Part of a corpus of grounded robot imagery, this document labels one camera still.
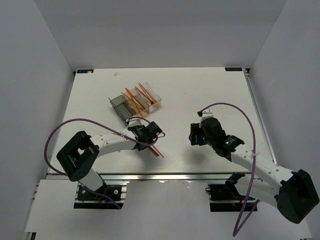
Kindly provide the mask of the red plastic knife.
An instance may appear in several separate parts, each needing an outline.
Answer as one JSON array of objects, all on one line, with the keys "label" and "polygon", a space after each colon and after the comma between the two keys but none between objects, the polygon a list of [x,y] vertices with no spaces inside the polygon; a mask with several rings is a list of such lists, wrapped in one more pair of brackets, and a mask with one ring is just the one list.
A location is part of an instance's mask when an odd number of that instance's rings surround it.
[{"label": "red plastic knife", "polygon": [[132,98],[132,101],[134,100],[137,103],[137,106],[139,105],[141,109],[144,110],[142,106],[136,101],[135,96],[131,93],[131,91],[128,88],[125,88],[125,90],[129,94],[129,96]]}]

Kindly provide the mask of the red plastic fork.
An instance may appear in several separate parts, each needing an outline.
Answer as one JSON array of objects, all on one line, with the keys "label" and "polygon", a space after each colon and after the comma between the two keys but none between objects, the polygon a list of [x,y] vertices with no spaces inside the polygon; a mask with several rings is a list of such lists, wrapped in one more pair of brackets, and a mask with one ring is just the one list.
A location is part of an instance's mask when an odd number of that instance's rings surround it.
[{"label": "red plastic fork", "polygon": [[143,97],[145,97],[150,103],[151,105],[154,104],[154,101],[151,100],[151,98],[149,98],[143,91],[141,91],[138,87],[134,87]]}]

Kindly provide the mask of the orange plastic knife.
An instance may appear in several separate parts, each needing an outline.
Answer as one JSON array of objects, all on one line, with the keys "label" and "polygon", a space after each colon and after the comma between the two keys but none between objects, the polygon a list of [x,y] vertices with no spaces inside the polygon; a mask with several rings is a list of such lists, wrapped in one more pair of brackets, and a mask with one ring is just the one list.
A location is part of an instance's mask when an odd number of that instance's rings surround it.
[{"label": "orange plastic knife", "polygon": [[136,113],[142,111],[141,107],[127,93],[122,92],[122,96],[125,98],[129,107],[132,108]]}]

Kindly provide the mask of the blue plastic knife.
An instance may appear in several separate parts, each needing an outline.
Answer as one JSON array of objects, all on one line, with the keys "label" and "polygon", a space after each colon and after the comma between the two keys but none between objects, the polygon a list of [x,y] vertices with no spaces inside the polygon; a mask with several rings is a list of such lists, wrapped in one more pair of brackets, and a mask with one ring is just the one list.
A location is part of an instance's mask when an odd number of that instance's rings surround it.
[{"label": "blue plastic knife", "polygon": [[143,104],[140,100],[138,100],[138,98],[135,97],[135,100],[140,104],[140,106],[142,107],[142,109],[146,109],[145,106],[144,106],[144,104]]}]

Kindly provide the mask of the orange yellow fork bottom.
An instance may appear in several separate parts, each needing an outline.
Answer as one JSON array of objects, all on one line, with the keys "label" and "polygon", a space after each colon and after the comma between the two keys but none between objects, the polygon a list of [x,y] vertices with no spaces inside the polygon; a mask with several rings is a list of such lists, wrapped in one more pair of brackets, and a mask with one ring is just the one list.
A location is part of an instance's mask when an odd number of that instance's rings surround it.
[{"label": "orange yellow fork bottom", "polygon": [[151,100],[154,101],[154,103],[156,103],[156,99],[153,98],[153,96],[149,93],[149,91],[140,83],[138,82],[139,86],[142,88],[142,90],[151,98]]}]

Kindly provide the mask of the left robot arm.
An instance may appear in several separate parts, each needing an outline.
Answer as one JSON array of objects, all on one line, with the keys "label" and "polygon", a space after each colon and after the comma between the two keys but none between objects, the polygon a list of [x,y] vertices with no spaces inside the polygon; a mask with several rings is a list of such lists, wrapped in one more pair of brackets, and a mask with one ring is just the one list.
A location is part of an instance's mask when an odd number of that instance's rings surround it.
[{"label": "left robot arm", "polygon": [[82,130],[61,148],[56,158],[70,181],[79,182],[90,196],[99,200],[107,193],[107,185],[93,169],[96,159],[115,152],[142,151],[152,146],[162,133],[155,122],[143,125],[139,120],[119,133],[94,136]]}]

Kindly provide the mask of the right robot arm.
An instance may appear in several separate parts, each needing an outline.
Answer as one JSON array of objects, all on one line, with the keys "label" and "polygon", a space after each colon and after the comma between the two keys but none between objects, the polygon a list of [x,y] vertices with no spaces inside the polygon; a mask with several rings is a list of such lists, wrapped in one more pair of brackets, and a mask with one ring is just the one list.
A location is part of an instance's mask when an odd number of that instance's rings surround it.
[{"label": "right robot arm", "polygon": [[191,145],[208,145],[217,155],[244,167],[256,177],[251,180],[250,175],[233,173],[225,181],[222,197],[236,200],[246,195],[250,188],[251,198],[277,208],[294,224],[299,224],[320,202],[312,178],[306,171],[295,172],[255,155],[242,139],[227,135],[214,117],[192,123],[188,138]]}]

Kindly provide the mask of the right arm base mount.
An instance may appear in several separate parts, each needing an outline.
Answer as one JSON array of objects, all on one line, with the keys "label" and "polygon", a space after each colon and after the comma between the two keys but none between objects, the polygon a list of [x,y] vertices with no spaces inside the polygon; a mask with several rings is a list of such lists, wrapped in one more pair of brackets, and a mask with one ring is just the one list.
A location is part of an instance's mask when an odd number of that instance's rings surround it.
[{"label": "right arm base mount", "polygon": [[205,192],[209,195],[210,211],[213,213],[240,212],[245,201],[245,195],[239,194],[235,185],[243,173],[233,173],[224,183],[209,184]]}]

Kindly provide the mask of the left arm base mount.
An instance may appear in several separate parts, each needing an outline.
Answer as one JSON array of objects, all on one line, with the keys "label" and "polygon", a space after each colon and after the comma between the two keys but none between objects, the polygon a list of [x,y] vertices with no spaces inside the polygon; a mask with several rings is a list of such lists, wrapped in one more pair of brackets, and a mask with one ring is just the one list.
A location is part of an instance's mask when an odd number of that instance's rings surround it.
[{"label": "left arm base mount", "polygon": [[126,199],[128,182],[107,181],[103,195],[90,192],[78,184],[73,208],[90,210],[120,210]]}]

